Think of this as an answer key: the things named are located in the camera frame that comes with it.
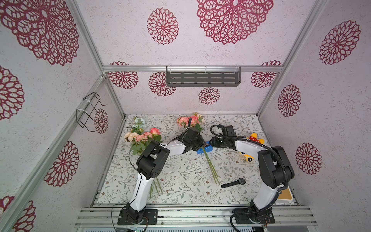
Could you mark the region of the blue tape dispenser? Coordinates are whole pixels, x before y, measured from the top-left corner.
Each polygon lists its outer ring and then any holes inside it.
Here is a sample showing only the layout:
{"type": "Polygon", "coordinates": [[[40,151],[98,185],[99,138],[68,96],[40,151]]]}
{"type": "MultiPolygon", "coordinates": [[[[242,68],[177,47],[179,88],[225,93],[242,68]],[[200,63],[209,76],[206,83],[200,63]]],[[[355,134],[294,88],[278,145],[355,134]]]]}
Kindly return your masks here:
{"type": "Polygon", "coordinates": [[[210,145],[209,142],[206,142],[203,147],[199,148],[196,153],[197,154],[204,154],[205,152],[206,153],[209,153],[209,152],[212,152],[213,151],[213,147],[210,145]]]}

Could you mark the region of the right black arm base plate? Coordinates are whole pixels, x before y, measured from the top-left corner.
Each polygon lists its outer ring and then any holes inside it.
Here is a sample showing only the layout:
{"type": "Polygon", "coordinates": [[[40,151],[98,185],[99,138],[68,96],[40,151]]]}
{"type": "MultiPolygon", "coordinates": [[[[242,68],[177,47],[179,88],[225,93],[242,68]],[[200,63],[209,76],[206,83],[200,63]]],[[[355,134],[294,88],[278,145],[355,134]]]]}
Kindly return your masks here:
{"type": "Polygon", "coordinates": [[[272,209],[256,212],[251,208],[236,208],[233,215],[237,224],[271,224],[275,223],[272,209]]]}

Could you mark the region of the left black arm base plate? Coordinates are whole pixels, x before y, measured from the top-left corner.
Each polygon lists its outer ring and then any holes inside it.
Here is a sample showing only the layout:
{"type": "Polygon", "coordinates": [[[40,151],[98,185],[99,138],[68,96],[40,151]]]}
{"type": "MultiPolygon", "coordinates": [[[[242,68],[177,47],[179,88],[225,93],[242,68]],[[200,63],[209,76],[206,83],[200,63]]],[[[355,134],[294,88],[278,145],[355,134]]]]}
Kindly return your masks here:
{"type": "Polygon", "coordinates": [[[123,208],[120,211],[117,220],[118,225],[156,225],[157,224],[157,209],[144,209],[135,211],[132,209],[123,208]]]}

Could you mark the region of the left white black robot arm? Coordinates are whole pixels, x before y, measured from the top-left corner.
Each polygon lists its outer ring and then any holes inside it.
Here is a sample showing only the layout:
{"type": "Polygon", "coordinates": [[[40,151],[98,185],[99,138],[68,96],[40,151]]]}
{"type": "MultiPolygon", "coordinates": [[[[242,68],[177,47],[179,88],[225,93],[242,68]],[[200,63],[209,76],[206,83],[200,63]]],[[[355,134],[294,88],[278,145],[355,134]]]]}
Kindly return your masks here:
{"type": "Polygon", "coordinates": [[[146,210],[147,198],[152,183],[163,170],[169,156],[182,155],[190,150],[197,151],[203,147],[204,139],[200,131],[191,127],[192,119],[186,121],[186,131],[166,145],[152,140],[136,161],[138,173],[137,183],[131,200],[121,209],[117,220],[118,225],[151,224],[146,210]]]}

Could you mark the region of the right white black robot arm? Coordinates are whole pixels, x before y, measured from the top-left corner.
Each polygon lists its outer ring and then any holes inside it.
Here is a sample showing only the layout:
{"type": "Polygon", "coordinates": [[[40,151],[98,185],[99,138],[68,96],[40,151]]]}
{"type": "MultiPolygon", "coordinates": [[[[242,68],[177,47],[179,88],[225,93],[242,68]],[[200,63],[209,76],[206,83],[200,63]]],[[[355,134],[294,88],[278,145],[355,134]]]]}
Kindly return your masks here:
{"type": "Polygon", "coordinates": [[[242,224],[252,222],[266,225],[275,223],[272,215],[272,206],[283,190],[288,188],[289,181],[295,173],[291,163],[281,146],[269,147],[255,134],[249,137],[238,136],[232,125],[212,125],[210,132],[214,135],[210,140],[210,146],[214,148],[229,148],[247,156],[248,161],[259,163],[259,174],[262,184],[257,196],[250,202],[247,209],[235,209],[230,216],[230,224],[237,232],[239,231],[233,221],[242,224]]]}

